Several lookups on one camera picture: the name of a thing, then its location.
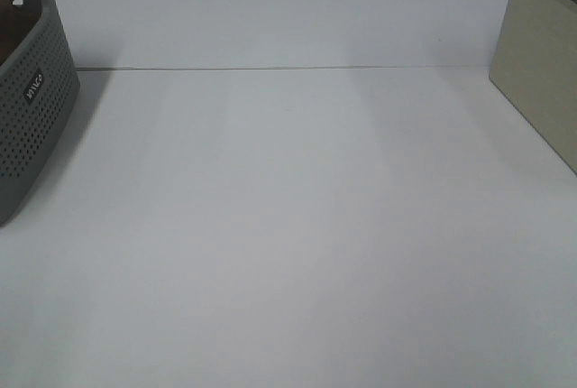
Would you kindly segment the grey perforated plastic basket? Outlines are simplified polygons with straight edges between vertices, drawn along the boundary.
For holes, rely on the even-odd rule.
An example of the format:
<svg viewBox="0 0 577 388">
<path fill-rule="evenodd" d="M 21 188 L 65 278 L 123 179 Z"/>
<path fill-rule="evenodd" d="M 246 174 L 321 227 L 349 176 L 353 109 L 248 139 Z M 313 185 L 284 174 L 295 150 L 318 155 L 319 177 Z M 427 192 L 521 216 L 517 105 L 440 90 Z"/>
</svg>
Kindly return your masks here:
<svg viewBox="0 0 577 388">
<path fill-rule="evenodd" d="M 55 0 L 15 7 L 27 27 L 1 58 L 1 221 L 7 223 L 50 158 L 80 83 Z"/>
</svg>

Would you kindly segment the brown towel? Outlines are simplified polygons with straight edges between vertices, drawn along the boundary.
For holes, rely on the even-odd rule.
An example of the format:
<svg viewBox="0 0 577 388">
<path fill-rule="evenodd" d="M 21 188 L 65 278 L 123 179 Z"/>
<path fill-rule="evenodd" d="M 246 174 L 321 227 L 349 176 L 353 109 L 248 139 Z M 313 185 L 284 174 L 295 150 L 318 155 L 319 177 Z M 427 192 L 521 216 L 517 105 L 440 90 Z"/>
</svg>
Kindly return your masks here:
<svg viewBox="0 0 577 388">
<path fill-rule="evenodd" d="M 1 0 L 0 60 L 4 63 L 25 39 L 40 16 L 14 5 L 12 0 Z"/>
</svg>

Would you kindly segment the beige fabric storage box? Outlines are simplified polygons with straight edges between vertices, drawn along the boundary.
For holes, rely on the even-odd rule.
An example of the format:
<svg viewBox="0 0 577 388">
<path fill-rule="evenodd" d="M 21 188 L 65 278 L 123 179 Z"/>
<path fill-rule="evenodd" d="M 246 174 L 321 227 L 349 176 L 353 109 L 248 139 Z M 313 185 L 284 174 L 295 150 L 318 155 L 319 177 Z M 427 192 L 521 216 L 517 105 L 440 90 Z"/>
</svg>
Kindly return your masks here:
<svg viewBox="0 0 577 388">
<path fill-rule="evenodd" d="M 576 168 L 576 0 L 508 0 L 490 81 Z"/>
</svg>

